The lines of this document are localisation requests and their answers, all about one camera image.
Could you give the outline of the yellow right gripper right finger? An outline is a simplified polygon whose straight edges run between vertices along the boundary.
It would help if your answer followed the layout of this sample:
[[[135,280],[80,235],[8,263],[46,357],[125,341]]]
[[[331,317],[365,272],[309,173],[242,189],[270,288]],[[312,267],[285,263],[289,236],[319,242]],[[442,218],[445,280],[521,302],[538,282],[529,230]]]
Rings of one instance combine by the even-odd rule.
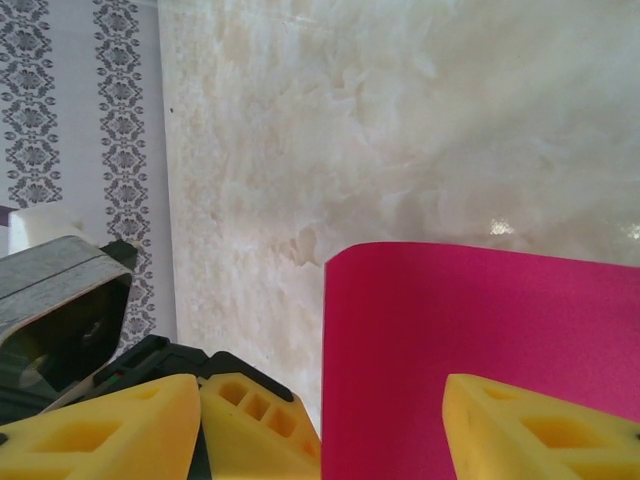
[[[636,479],[639,425],[565,400],[451,374],[443,424],[459,479]]]

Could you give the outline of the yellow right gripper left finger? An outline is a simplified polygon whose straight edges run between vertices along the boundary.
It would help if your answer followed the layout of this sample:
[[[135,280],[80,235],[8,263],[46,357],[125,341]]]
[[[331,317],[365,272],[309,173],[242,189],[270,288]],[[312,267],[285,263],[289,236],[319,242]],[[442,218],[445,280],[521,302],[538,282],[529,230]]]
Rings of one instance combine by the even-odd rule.
[[[147,382],[2,427],[4,479],[184,479],[199,430],[194,376]]]

